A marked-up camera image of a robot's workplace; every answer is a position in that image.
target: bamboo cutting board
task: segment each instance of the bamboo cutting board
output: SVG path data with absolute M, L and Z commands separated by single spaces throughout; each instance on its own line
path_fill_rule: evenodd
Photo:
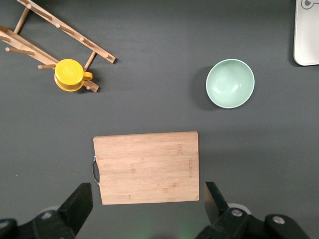
M 197 201 L 198 133 L 95 137 L 102 204 Z

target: cutting board handle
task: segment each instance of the cutting board handle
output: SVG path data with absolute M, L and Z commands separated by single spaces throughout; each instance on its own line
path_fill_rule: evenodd
M 96 157 L 94 156 L 93 163 L 92 163 L 92 174 L 95 182 L 100 186 L 100 172 L 99 172 L 99 167 L 96 162 Z

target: wooden rack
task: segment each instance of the wooden rack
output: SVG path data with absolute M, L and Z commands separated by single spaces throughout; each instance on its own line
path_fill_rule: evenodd
M 49 21 L 53 25 L 55 25 L 58 29 L 64 31 L 69 36 L 73 37 L 86 47 L 92 50 L 92 54 L 90 55 L 88 61 L 86 62 L 84 66 L 84 70 L 86 71 L 92 61 L 94 60 L 94 57 L 96 54 L 102 56 L 104 59 L 108 60 L 111 63 L 114 63 L 116 60 L 116 57 L 107 52 L 106 50 L 102 49 L 100 46 L 89 40 L 87 37 L 83 36 L 67 24 L 63 23 L 61 20 L 57 19 L 55 16 L 32 2 L 31 0 L 17 0 L 19 3 L 25 6 L 25 9 L 22 13 L 22 16 L 19 20 L 19 22 L 16 25 L 16 28 L 14 31 L 10 30 L 9 28 L 0 25 L 0 40 L 3 42 L 13 46 L 14 48 L 7 47 L 5 50 L 7 52 L 15 52 L 15 53 L 21 53 L 21 54 L 27 54 L 34 59 L 42 62 L 44 65 L 38 65 L 39 69 L 48 69 L 48 68 L 54 68 L 56 64 L 59 62 L 59 60 L 55 59 L 54 57 L 50 56 L 48 53 L 44 52 L 31 42 L 25 40 L 23 37 L 19 35 L 19 32 L 25 22 L 25 19 L 27 17 L 27 14 L 29 11 L 33 11 L 34 13 L 38 14 L 45 20 Z M 84 86 L 87 90 L 91 90 L 93 92 L 97 92 L 99 89 L 99 86 L 93 83 L 92 81 L 85 81 Z

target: gray surface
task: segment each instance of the gray surface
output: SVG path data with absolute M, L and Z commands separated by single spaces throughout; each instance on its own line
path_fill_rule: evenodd
M 294 218 L 319 238 L 319 68 L 293 62 L 293 0 L 36 1 L 118 57 L 96 57 L 99 93 L 59 89 L 53 71 L 0 42 L 0 218 L 24 223 L 93 183 L 94 208 L 78 238 L 191 239 L 207 225 L 203 184 L 259 219 Z M 0 1 L 13 29 L 23 6 Z M 82 64 L 90 50 L 31 14 L 21 35 Z M 205 80 L 237 58 L 255 74 L 252 97 L 224 110 Z M 199 202 L 102 206 L 91 175 L 93 137 L 199 133 Z

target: mint green bowl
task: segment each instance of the mint green bowl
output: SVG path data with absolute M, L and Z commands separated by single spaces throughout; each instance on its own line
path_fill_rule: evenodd
M 240 60 L 219 62 L 209 72 L 206 90 L 209 98 L 222 108 L 235 108 L 253 93 L 255 78 L 250 67 Z

